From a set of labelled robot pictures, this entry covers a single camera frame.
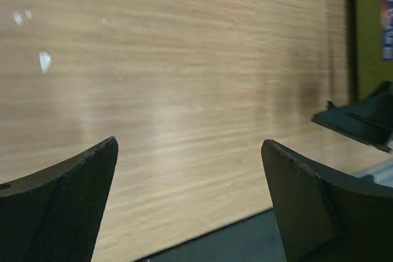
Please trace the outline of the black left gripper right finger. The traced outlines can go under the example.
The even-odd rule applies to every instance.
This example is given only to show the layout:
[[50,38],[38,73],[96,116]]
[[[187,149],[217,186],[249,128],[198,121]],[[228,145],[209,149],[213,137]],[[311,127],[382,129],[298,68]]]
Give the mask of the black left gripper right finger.
[[392,188],[267,139],[263,168],[287,261],[392,261]]

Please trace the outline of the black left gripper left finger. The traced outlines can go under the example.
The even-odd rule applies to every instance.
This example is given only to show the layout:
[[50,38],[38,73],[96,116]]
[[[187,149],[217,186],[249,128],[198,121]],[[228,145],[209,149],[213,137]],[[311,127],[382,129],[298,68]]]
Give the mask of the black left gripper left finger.
[[109,137],[1,184],[1,261],[91,261],[117,164]]

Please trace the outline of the aluminium front rail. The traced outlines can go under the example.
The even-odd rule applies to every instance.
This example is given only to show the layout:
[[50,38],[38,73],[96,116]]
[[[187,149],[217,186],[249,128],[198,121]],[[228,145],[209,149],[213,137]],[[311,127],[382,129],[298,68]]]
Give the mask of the aluminium front rail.
[[365,179],[372,180],[373,182],[380,185],[392,187],[392,182],[393,182],[392,158],[382,163],[378,163],[373,167],[357,172],[354,174],[354,176],[358,178],[365,178]]

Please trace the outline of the olive green plastic bin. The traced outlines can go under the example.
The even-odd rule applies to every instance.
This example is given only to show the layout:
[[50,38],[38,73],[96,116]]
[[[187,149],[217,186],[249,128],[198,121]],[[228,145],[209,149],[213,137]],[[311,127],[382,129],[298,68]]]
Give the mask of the olive green plastic bin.
[[392,0],[354,0],[357,97],[392,80]]

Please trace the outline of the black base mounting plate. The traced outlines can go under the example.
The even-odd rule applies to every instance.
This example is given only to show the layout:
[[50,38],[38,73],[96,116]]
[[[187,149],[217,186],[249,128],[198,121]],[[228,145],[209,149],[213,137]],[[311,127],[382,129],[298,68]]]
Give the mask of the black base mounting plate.
[[149,262],[280,262],[286,256],[273,209],[255,214],[174,247]]

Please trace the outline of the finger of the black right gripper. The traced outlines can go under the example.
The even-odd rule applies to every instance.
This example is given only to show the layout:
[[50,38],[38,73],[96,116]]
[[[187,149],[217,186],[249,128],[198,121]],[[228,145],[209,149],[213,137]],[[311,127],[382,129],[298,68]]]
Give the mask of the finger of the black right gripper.
[[392,82],[382,82],[372,94],[357,102],[313,115],[311,121],[384,152],[392,151]]

